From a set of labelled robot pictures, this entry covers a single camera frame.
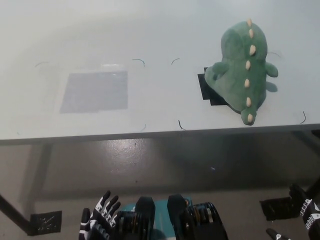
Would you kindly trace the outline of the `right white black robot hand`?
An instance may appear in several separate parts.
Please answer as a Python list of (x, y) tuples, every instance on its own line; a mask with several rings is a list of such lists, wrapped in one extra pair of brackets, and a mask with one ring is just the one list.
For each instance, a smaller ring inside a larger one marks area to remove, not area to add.
[(267, 221), (288, 220), (300, 217), (310, 240), (320, 238), (320, 188), (304, 190), (293, 183), (289, 196), (260, 201)]

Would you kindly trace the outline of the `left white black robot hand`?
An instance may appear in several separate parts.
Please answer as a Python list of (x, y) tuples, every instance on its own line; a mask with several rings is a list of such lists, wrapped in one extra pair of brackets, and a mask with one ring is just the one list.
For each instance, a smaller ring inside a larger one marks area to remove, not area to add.
[(110, 240), (116, 225), (116, 212), (120, 206), (119, 196), (115, 195), (111, 198), (111, 191), (107, 190), (92, 211), (89, 208), (84, 208), (78, 239)]

